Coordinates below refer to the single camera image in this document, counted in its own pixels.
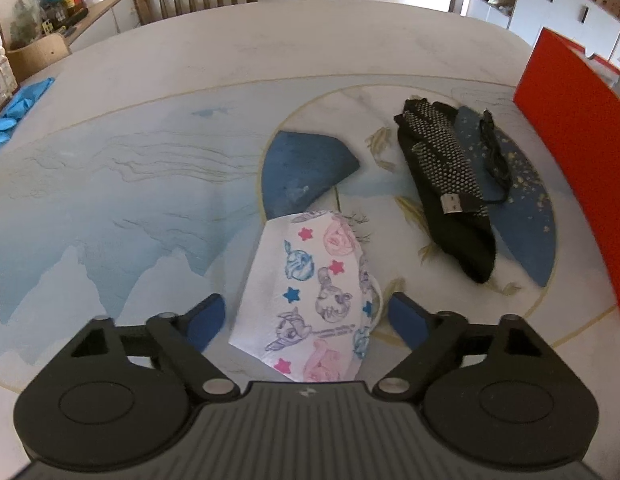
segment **mask ear loop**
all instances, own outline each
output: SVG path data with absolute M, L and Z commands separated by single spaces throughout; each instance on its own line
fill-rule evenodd
M 383 296 L 381 295 L 381 287 L 379 286 L 379 282 L 376 281 L 374 276 L 370 276 L 370 274 L 368 274 L 368 279 L 370 280 L 374 294 L 376 294 L 376 297 L 379 299 L 379 309 L 376 311 L 376 316 L 370 320 L 370 332 L 372 332 L 375 329 L 375 326 L 378 325 L 379 321 L 381 321 L 385 305 L 383 304 Z

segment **printed face mask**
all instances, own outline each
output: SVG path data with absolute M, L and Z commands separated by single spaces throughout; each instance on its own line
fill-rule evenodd
M 346 219 L 265 225 L 230 344 L 295 381 L 349 381 L 380 318 L 380 291 Z

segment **blue star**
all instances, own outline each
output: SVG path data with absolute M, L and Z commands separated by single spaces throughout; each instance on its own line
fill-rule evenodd
M 286 298 L 288 303 L 292 303 L 293 301 L 301 301 L 299 298 L 299 292 L 301 291 L 298 288 L 292 288 L 289 286 L 283 297 Z

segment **round table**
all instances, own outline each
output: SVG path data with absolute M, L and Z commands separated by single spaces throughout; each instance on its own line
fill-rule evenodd
M 620 318 L 578 203 L 512 104 L 530 51 L 454 14 L 300 1 L 153 23 L 37 74 L 56 82 L 0 149 L 0 478 L 27 462 L 11 425 L 17 393 L 96 314 L 141 324 L 222 293 L 229 323 L 206 356 L 242 387 L 283 378 L 227 340 L 263 227 L 264 153 L 287 129 L 339 137 L 361 161 L 337 186 L 338 206 L 366 224 L 382 288 L 472 322 L 516 312 L 556 348 L 599 402 L 586 462 L 620 480 Z M 419 262 L 423 234 L 399 200 L 411 183 L 365 143 L 413 94 L 489 108 L 535 165 L 556 222 L 543 286 L 506 264 L 498 284 L 478 287 L 443 256 Z M 384 152 L 400 166 L 399 155 Z M 315 206 L 337 205 L 327 194 Z M 407 353 L 380 326 L 361 378 L 378 380 Z

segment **gold circular line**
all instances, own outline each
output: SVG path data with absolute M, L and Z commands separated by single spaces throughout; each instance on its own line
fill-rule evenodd
M 468 82 L 473 82 L 473 83 L 481 83 L 481 84 L 488 84 L 488 85 L 496 85 L 496 86 L 503 86 L 505 88 L 516 88 L 516 86 L 512 86 L 512 85 L 508 85 L 505 83 L 492 83 L 489 81 L 481 81 L 479 79 L 464 79 L 462 77 L 440 77 L 440 76 L 435 76 L 435 75 L 418 75 L 418 74 L 374 74 L 374 73 L 349 73 L 349 74 L 323 74 L 323 75 L 306 75 L 306 76 L 290 76 L 290 77 L 279 77 L 279 78 L 274 78 L 274 79 L 254 79 L 254 80 L 250 80 L 250 81 L 244 81 L 241 83 L 228 83 L 226 85 L 214 85 L 214 86 L 206 86 L 203 88 L 196 88 L 193 90 L 186 90 L 184 92 L 177 92 L 175 94 L 168 94 L 168 95 L 164 95 L 161 97 L 155 97 L 154 99 L 148 99 L 147 101 L 141 101 L 135 104 L 131 104 L 131 105 L 127 105 L 127 106 L 123 106 L 120 108 L 114 108 L 113 110 L 109 110 L 107 112 L 103 112 L 102 114 L 98 114 L 80 121 L 77 121 L 75 123 L 72 124 L 68 124 L 67 126 L 64 126 L 62 128 L 58 128 L 57 130 L 53 130 L 47 134 L 45 134 L 43 137 L 39 137 L 38 139 L 36 139 L 34 142 L 37 142 L 38 140 L 41 139 L 45 139 L 45 137 L 50 136 L 50 135 L 54 135 L 57 134 L 58 132 L 62 132 L 63 130 L 68 130 L 70 128 L 73 128 L 74 126 L 79 126 L 80 124 L 83 123 L 87 123 L 89 121 L 92 121 L 94 119 L 99 119 L 101 117 L 104 117 L 106 115 L 110 115 L 110 114 L 114 114 L 117 112 L 122 112 L 124 110 L 128 110 L 130 108 L 135 108 L 137 106 L 141 106 L 141 105 L 146 105 L 146 104 L 150 104 L 150 103 L 155 103 L 157 101 L 162 101 L 163 99 L 170 99 L 173 97 L 181 97 L 184 95 L 190 95 L 190 94 L 194 94 L 196 92 L 206 92 L 208 90 L 217 90 L 217 89 L 222 89 L 222 88 L 231 88 L 233 86 L 241 86 L 241 85 L 248 85 L 248 84 L 255 84 L 255 83 L 267 83 L 267 82 L 276 82 L 276 81 L 291 81 L 293 79 L 317 79 L 320 77 L 361 77 L 361 76 L 372 76 L 372 77 L 424 77 L 424 78 L 429 78 L 429 79 L 442 79 L 445 81 L 468 81 Z M 387 86 L 393 86 L 392 84 L 388 84 L 388 83 L 378 83 L 380 85 L 387 85 Z
M 587 329 L 589 329 L 591 326 L 596 325 L 599 321 L 601 321 L 603 318 L 605 318 L 608 314 L 611 314 L 612 312 L 614 312 L 617 309 L 616 304 L 614 304 L 613 306 L 607 308 L 606 310 L 604 310 L 601 314 L 599 314 L 598 316 L 593 317 L 589 322 L 585 323 L 584 325 L 581 325 L 577 330 L 573 330 L 572 332 L 570 332 L 569 334 L 557 339 L 554 343 L 552 343 L 550 346 L 553 349 L 557 349 L 559 348 L 559 346 L 561 346 L 562 344 L 567 343 L 568 341 L 574 339 L 575 337 L 577 337 L 578 335 L 581 335 L 582 333 L 584 333 Z
M 370 334 L 370 337 L 374 337 L 375 339 L 378 339 L 379 341 L 383 341 L 384 343 L 387 343 L 388 345 L 391 345 L 391 346 L 396 346 L 397 348 L 407 347 L 403 339 L 401 339 L 400 337 L 397 337 L 391 334 L 386 334 L 383 332 L 379 332 L 377 330 L 373 330 L 372 333 Z
M 19 393 L 21 393 L 23 391 L 22 389 L 15 388 L 14 386 L 10 386 L 9 384 L 6 384 L 6 383 L 4 383 L 2 381 L 0 381 L 0 387 L 4 388 L 6 390 L 9 390 L 10 392 L 14 392 L 16 394 L 19 394 Z
M 548 282 L 546 283 L 546 286 L 541 290 L 541 294 L 539 294 L 539 297 L 536 298 L 535 303 L 526 310 L 526 312 L 523 314 L 523 319 L 528 319 L 530 316 L 532 316 L 532 314 L 534 314 L 535 310 L 537 308 L 539 308 L 541 306 L 541 302 L 546 298 L 546 295 L 548 294 L 548 290 L 550 290 L 550 285 L 552 282 L 554 282 L 554 275 L 556 273 L 556 262 L 557 262 L 557 254 L 559 253 L 559 229 L 557 228 L 557 223 L 556 223 L 556 219 L 554 218 L 554 207 L 552 208 L 552 219 L 554 220 L 554 233 L 555 233 L 555 239 L 554 239 L 554 262 L 552 263 L 552 270 L 550 271 L 550 276 L 548 277 Z

